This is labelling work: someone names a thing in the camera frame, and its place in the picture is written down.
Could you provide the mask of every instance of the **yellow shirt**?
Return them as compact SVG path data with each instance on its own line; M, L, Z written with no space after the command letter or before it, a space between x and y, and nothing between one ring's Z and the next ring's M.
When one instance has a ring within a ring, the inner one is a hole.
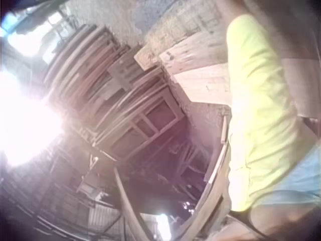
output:
M232 120L229 194L233 211L273 190L316 143L297 117L283 67L266 31L251 15L227 33Z

